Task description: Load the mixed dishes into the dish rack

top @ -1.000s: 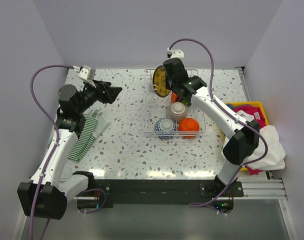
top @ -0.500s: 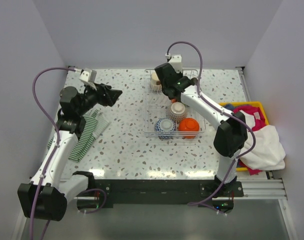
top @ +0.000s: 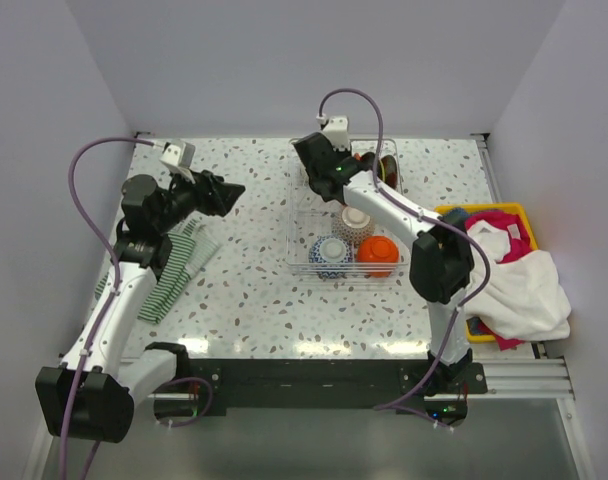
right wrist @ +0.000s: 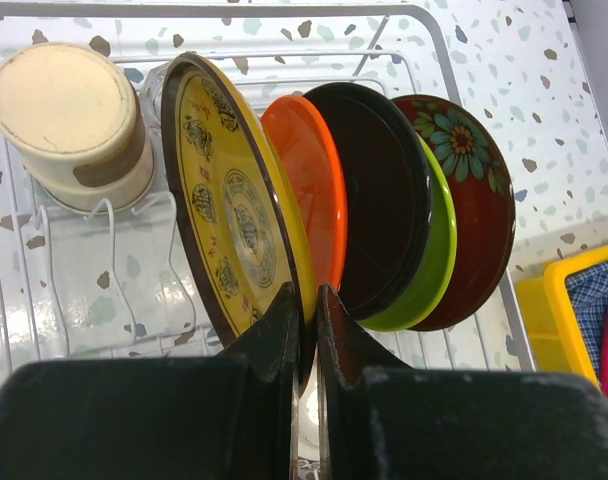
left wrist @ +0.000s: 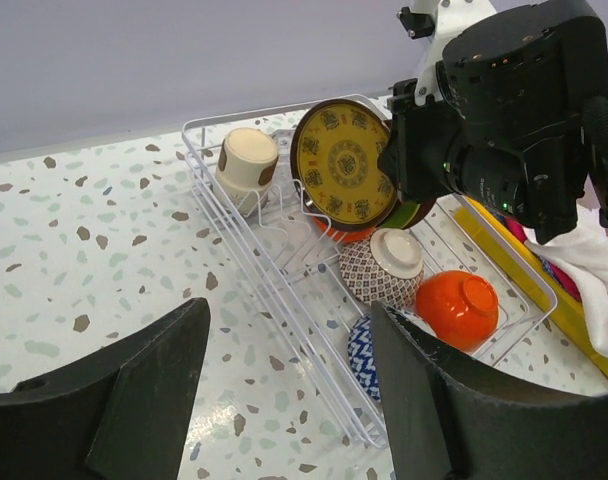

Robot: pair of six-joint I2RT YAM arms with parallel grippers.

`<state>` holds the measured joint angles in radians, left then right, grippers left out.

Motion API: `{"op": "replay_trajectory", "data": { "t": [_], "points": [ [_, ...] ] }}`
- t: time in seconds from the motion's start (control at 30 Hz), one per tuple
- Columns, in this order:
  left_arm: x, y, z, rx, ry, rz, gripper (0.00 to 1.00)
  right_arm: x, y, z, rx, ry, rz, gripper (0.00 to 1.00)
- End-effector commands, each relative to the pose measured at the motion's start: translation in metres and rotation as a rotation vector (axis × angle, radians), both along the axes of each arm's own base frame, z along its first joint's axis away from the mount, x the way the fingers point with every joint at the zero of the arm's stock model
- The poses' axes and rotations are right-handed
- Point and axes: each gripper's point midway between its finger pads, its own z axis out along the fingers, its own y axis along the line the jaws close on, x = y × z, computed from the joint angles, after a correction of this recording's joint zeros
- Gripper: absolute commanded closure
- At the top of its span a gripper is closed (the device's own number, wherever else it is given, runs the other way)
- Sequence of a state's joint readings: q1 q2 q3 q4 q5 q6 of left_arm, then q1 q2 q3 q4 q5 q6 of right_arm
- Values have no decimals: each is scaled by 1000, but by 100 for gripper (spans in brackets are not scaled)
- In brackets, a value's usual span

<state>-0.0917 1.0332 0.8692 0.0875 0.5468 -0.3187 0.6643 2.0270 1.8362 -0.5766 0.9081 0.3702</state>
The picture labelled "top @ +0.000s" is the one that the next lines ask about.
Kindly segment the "orange bowl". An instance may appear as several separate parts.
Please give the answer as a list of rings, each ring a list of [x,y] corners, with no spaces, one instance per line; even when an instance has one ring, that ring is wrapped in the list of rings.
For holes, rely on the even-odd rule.
[[[394,265],[398,262],[400,253],[397,245],[389,237],[374,235],[365,238],[357,250],[357,261],[366,265],[388,264],[371,270],[368,275],[376,278],[385,278],[391,275]]]

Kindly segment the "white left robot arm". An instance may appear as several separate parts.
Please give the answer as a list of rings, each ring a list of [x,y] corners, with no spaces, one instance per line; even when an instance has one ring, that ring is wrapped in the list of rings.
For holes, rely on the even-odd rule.
[[[244,191],[208,170],[189,178],[175,174],[168,188],[143,174],[124,182],[113,268],[99,304],[59,365],[42,368],[35,381],[51,435],[119,443],[135,408],[156,389],[180,392],[189,385],[185,347],[151,344],[127,367],[123,351],[145,300],[169,267],[170,231],[194,212],[226,216]]]

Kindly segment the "red floral plate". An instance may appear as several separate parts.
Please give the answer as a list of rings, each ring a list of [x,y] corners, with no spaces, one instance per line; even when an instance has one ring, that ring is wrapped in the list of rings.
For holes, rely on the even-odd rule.
[[[393,155],[385,155],[378,160],[378,178],[396,190],[399,184],[399,169]]]

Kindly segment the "clear wire dish rack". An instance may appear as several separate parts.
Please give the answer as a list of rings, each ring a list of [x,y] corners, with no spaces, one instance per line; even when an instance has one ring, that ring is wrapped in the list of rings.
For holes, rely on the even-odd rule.
[[[299,156],[290,160],[286,263],[320,279],[386,278],[408,265],[408,251],[381,223],[310,188]]]

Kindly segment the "blue white patterned bowl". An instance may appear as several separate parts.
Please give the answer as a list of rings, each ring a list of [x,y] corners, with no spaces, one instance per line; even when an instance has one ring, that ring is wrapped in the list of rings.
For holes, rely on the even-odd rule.
[[[353,262],[352,247],[336,235],[320,236],[309,249],[308,261],[320,279],[342,278]]]

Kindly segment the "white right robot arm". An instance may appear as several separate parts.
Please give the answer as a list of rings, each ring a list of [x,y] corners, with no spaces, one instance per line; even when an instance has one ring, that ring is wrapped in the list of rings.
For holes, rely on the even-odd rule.
[[[453,392],[472,363],[463,310],[474,259],[465,221],[425,210],[391,188],[379,178],[374,153],[357,159],[320,132],[295,140],[293,147],[312,192],[325,202],[369,215],[408,248],[409,279],[427,302],[432,340],[437,343],[430,347],[427,373],[436,390]]]

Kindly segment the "brown patterned bowl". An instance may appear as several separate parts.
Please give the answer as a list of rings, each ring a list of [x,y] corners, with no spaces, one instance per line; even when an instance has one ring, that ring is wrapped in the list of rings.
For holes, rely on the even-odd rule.
[[[358,247],[375,232],[375,222],[366,213],[345,206],[338,211],[333,220],[331,231],[348,244]]]

